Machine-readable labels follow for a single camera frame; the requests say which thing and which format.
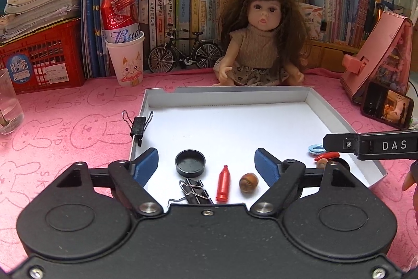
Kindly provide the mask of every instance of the glass cup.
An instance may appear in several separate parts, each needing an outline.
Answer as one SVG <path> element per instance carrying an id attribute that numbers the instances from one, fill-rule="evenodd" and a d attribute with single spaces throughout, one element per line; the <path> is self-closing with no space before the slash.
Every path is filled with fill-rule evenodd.
<path id="1" fill-rule="evenodd" d="M 0 134 L 14 131 L 24 120 L 24 112 L 10 79 L 9 70 L 0 70 Z"/>

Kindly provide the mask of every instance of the metal screw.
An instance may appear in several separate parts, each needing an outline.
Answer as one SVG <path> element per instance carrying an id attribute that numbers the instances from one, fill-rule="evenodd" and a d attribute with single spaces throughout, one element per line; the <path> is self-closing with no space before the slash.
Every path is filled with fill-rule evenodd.
<path id="1" fill-rule="evenodd" d="M 373 274 L 371 275 L 373 279 L 383 279 L 385 276 L 386 276 L 386 271 L 385 269 L 382 269 L 382 268 L 375 269 L 373 271 Z"/>
<path id="2" fill-rule="evenodd" d="M 211 217 L 213 214 L 215 214 L 212 210 L 204 210 L 202 214 L 206 217 Z"/>
<path id="3" fill-rule="evenodd" d="M 155 202 L 144 202 L 139 206 L 139 210 L 144 213 L 155 213 L 158 211 L 158 205 Z"/>
<path id="4" fill-rule="evenodd" d="M 38 268 L 38 267 L 32 267 L 29 270 L 29 275 L 33 279 L 42 279 L 43 278 L 43 271 L 40 268 Z"/>
<path id="5" fill-rule="evenodd" d="M 273 208 L 273 205 L 269 202 L 259 202 L 254 206 L 257 213 L 270 213 Z"/>

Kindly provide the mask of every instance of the barcode label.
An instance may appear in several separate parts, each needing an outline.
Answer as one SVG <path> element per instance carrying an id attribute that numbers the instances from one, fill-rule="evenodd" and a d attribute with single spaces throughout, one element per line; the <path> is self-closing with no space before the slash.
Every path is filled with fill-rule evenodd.
<path id="1" fill-rule="evenodd" d="M 44 72 L 49 84 L 68 82 L 70 80 L 65 63 L 48 66 L 44 69 Z"/>
<path id="2" fill-rule="evenodd" d="M 49 79 L 49 83 L 53 83 L 53 82 L 57 82 L 57 81 L 68 81 L 68 77 L 67 76 L 62 76 L 62 77 L 54 77 L 54 78 Z"/>

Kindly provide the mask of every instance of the budweiser can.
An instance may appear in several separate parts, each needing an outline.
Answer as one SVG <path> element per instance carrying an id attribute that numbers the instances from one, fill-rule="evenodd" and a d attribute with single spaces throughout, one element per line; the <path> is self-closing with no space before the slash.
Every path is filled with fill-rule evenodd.
<path id="1" fill-rule="evenodd" d="M 135 0 L 102 0 L 100 12 L 109 43 L 125 43 L 139 37 Z"/>

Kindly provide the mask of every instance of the phone screen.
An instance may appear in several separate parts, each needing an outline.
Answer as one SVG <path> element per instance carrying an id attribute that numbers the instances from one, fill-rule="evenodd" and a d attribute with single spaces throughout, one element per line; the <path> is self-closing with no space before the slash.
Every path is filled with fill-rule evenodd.
<path id="1" fill-rule="evenodd" d="M 404 128 L 409 126 L 413 101 L 377 83 L 370 82 L 363 102 L 363 113 Z"/>

